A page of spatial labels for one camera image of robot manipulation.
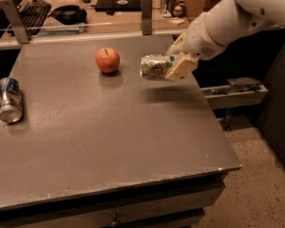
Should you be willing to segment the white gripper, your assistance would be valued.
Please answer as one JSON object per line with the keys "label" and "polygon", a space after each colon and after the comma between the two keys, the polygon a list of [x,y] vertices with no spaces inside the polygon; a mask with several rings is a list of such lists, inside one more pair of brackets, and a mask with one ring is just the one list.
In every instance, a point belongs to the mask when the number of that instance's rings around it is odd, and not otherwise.
{"label": "white gripper", "polygon": [[198,68],[199,58],[208,61],[221,54],[227,46],[224,39],[226,26],[227,20],[224,16],[211,11],[201,13],[190,24],[186,33],[183,32],[166,51],[167,55],[176,55],[164,78],[178,81]]}

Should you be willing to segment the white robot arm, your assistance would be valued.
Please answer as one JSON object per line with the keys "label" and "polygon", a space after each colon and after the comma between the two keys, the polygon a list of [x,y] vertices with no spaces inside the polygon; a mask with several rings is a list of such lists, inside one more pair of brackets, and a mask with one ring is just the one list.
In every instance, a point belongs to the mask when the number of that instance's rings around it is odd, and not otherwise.
{"label": "white robot arm", "polygon": [[176,62],[164,75],[177,81],[211,60],[239,38],[272,26],[285,29],[285,0],[220,0],[191,22],[167,50]]}

